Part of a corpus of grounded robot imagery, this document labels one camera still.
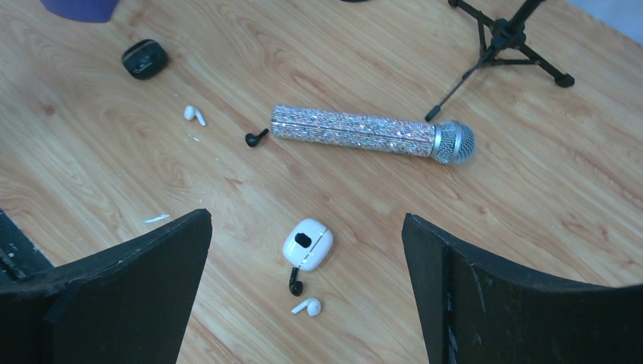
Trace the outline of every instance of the tripod foot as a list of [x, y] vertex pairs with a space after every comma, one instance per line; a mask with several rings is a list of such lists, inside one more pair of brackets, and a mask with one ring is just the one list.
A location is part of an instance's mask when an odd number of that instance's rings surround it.
[[564, 74], [563, 76], [558, 77], [556, 80], [554, 80], [554, 82], [556, 82], [556, 85], [560, 87], [567, 88], [574, 86], [576, 80], [574, 80], [574, 77], [572, 77], [572, 75]]
[[442, 108], [439, 105], [436, 105], [428, 112], [426, 116], [424, 116], [424, 120], [426, 120], [426, 122], [431, 122], [431, 119], [435, 118], [435, 115], [440, 113], [440, 110], [442, 110]]

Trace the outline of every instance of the wood table surface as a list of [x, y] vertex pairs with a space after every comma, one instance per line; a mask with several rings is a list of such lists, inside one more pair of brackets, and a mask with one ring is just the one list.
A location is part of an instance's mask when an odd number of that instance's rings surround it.
[[[521, 1], [470, 3], [496, 18]], [[123, 0], [106, 24], [0, 0], [0, 206], [54, 265], [208, 209], [181, 363], [427, 362], [407, 212], [553, 275], [643, 281], [643, 49], [563, 0], [527, 34], [576, 85], [535, 66], [474, 74], [437, 121], [468, 124], [478, 148], [447, 167], [243, 140], [276, 104], [422, 120], [478, 55], [475, 20], [446, 0]], [[146, 38], [171, 63], [139, 81], [121, 55]], [[186, 105], [209, 125], [185, 121]], [[335, 235], [300, 274], [315, 318], [290, 313], [281, 254], [308, 217]]]

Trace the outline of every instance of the tripod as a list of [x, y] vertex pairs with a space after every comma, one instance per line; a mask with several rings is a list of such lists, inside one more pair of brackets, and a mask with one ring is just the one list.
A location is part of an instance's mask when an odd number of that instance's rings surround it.
[[[426, 115], [426, 121], [431, 121], [431, 119], [440, 112], [442, 105], [462, 86], [464, 81], [466, 81], [475, 70], [482, 67], [501, 66], [505, 64], [535, 64], [547, 71], [547, 73], [554, 78], [556, 85], [560, 87], [570, 87], [574, 84], [574, 77], [560, 72], [525, 44], [525, 40], [527, 39], [527, 35], [525, 35], [525, 20], [527, 20], [529, 15], [531, 15], [543, 1], [544, 0], [526, 0], [510, 20], [498, 19], [493, 21], [480, 10], [462, 0], [448, 0], [452, 8], [462, 8], [467, 14], [478, 21], [480, 59], [478, 59], [475, 66], [464, 73], [460, 82], [449, 91], [447, 96]], [[487, 46], [485, 40], [484, 27], [489, 28], [492, 34], [489, 46]], [[519, 50], [529, 59], [496, 58], [500, 51], [508, 48]]]

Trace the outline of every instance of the microphone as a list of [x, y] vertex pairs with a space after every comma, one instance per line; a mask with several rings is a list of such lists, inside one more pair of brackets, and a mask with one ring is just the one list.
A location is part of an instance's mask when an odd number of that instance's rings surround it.
[[443, 165], [466, 162], [475, 149], [471, 128], [276, 105], [272, 133], [283, 139], [433, 158]]

